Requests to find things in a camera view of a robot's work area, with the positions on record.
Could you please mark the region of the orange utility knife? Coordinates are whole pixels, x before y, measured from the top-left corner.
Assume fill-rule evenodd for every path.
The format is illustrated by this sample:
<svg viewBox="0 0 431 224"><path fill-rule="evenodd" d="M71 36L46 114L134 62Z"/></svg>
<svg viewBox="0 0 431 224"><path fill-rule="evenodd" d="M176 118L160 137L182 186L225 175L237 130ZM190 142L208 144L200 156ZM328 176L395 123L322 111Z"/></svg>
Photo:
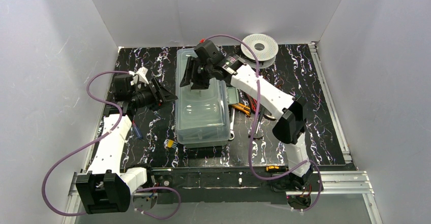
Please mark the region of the orange utility knife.
<svg viewBox="0 0 431 224"><path fill-rule="evenodd" d="M239 111L241 111L242 113L244 113L247 117L250 117L250 115L251 115L251 113L252 113L251 109L250 109L248 106L244 105L244 104L237 103L237 104L233 104L233 105L231 105L231 106L232 106L234 109L239 110Z"/></svg>

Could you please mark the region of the green handled screwdriver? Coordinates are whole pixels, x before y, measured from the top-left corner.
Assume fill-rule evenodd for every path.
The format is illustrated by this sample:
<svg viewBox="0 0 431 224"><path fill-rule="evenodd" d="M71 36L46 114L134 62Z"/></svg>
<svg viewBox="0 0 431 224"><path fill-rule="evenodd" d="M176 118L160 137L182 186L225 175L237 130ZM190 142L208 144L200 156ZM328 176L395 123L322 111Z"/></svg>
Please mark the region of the green handled screwdriver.
<svg viewBox="0 0 431 224"><path fill-rule="evenodd" d="M263 133L260 131L262 118L263 118L263 115L259 114L255 129L253 133L252 132L249 133L249 138L253 138L254 140L260 140L263 138Z"/></svg>

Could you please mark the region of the red black utility knife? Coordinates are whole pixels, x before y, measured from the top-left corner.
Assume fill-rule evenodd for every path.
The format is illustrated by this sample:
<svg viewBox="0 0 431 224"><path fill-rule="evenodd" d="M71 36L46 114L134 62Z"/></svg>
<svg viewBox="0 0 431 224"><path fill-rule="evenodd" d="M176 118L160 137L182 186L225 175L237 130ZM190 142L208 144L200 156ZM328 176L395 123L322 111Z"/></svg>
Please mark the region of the red black utility knife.
<svg viewBox="0 0 431 224"><path fill-rule="evenodd" d="M252 98L249 94L245 94L245 96L249 102L249 108L250 108L251 112L256 113L257 100Z"/></svg>

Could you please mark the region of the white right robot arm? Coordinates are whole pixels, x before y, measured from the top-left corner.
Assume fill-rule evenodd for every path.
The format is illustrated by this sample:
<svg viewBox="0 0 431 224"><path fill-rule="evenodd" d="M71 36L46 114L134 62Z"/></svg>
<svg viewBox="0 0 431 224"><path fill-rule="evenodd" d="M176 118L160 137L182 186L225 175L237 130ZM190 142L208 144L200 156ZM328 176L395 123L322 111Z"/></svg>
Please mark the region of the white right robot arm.
<svg viewBox="0 0 431 224"><path fill-rule="evenodd" d="M298 186L306 185L313 173L305 145L306 99L293 97L279 90L259 75L259 68L252 68L238 55L224 56L211 40L202 40L194 47L196 57L187 60L181 87L207 89L215 78L238 88L257 101L276 119L273 135L287 148L286 173L263 180L276 180L285 176Z"/></svg>

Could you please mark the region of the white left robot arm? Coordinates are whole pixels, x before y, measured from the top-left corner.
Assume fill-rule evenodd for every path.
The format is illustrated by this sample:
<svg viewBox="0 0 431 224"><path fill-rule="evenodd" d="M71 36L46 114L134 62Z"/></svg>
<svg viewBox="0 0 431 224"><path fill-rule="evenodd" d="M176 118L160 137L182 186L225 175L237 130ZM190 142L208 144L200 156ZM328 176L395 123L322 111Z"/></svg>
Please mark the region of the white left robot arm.
<svg viewBox="0 0 431 224"><path fill-rule="evenodd" d="M120 171L121 155L134 116L140 108L156 111L177 96L160 82L147 80L141 72L126 72L113 78L113 98L104 111L103 139L87 169L79 175L76 188L87 214L125 212L132 193L147 183L147 168Z"/></svg>

